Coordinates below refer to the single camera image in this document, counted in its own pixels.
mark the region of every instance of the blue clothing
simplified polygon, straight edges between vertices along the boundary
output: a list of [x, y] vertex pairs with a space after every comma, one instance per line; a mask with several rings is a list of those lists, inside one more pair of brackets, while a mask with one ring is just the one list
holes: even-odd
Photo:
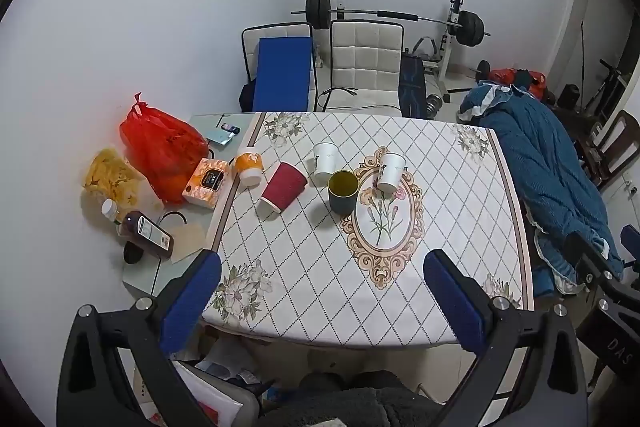
[[534, 296], [558, 288], [581, 291], [576, 273], [561, 248], [578, 232], [622, 275], [607, 224], [607, 210], [595, 185], [580, 167], [574, 145], [558, 118], [535, 97], [517, 87], [482, 82], [460, 106], [468, 121], [495, 131], [527, 218], [536, 227], [535, 244], [546, 262], [533, 273]]

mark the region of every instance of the ornate oval frame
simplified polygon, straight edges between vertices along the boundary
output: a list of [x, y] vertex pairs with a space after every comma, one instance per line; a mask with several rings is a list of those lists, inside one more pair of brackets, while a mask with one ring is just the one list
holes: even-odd
[[[362, 182], [372, 175], [372, 171], [377, 171], [380, 168], [380, 159], [386, 151], [386, 147], [379, 147], [373, 156], [366, 156], [360, 167], [355, 169], [354, 174], [360, 181], [360, 187], [362, 187]], [[369, 272], [369, 277], [379, 290], [383, 290], [393, 280], [394, 273], [400, 273], [404, 269], [407, 261], [411, 260], [417, 250], [418, 241], [425, 232], [422, 219], [424, 213], [422, 189], [414, 184], [414, 176], [407, 171], [402, 173], [401, 184], [407, 195], [412, 198], [410, 202], [412, 224], [396, 247], [390, 250], [379, 250], [369, 245], [356, 227], [353, 213], [344, 217], [340, 222], [340, 228], [348, 234], [347, 246], [358, 260], [358, 266]]]

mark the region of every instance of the flower medallion design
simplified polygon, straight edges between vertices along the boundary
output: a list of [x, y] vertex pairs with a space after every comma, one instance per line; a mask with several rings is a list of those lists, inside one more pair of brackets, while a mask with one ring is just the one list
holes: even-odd
[[269, 274], [262, 269], [258, 259], [253, 267], [246, 264], [240, 268], [232, 266], [229, 277], [215, 289], [212, 305], [220, 311], [222, 320], [236, 327], [249, 317], [255, 320], [264, 294], [272, 290]]
[[468, 125], [456, 125], [458, 133], [458, 143], [463, 150], [467, 151], [474, 160], [480, 161], [489, 152], [489, 140], [480, 135], [478, 129]]
[[366, 156], [354, 174], [360, 181], [355, 211], [342, 219], [347, 246], [360, 269], [369, 272], [376, 288], [384, 289], [404, 269], [424, 235], [422, 189], [409, 172], [402, 173], [393, 194], [377, 188], [380, 159], [386, 148]]
[[520, 299], [515, 299], [513, 297], [513, 292], [510, 290], [508, 282], [502, 282], [500, 279], [494, 279], [494, 277], [488, 273], [484, 283], [482, 284], [482, 289], [490, 298], [505, 297], [509, 299], [516, 308], [520, 308]]
[[280, 112], [273, 120], [264, 122], [264, 133], [274, 147], [283, 147], [291, 136], [302, 132], [302, 123], [308, 120], [303, 112]]

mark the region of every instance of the table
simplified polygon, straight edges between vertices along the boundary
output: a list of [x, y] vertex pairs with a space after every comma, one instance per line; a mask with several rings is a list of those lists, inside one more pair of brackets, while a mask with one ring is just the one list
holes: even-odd
[[[331, 140], [339, 168], [360, 178], [356, 211], [330, 211], [312, 177], [315, 143]], [[257, 147], [266, 178], [281, 162], [306, 172], [304, 192], [281, 215], [258, 203], [266, 186], [223, 188], [207, 237], [223, 280], [204, 319], [258, 337], [301, 343], [414, 346], [455, 342], [422, 278], [442, 248], [490, 296], [533, 309], [518, 200], [492, 130], [341, 113], [260, 113], [241, 145]], [[380, 155], [407, 159], [402, 189], [381, 200]]]

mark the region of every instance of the white chair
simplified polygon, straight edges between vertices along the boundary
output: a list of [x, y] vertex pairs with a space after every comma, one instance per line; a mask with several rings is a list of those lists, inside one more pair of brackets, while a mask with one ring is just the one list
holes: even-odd
[[[311, 25], [306, 22], [287, 22], [280, 24], [267, 24], [254, 26], [242, 31], [242, 52], [244, 54], [244, 66], [246, 68], [247, 81], [255, 79], [258, 67], [258, 45], [260, 39], [271, 37], [313, 37]], [[309, 80], [309, 111], [316, 110], [318, 92], [318, 78], [316, 76], [316, 64], [311, 57], [311, 71]]]
[[393, 22], [335, 20], [330, 28], [331, 87], [321, 107], [401, 116], [398, 99], [404, 27]]

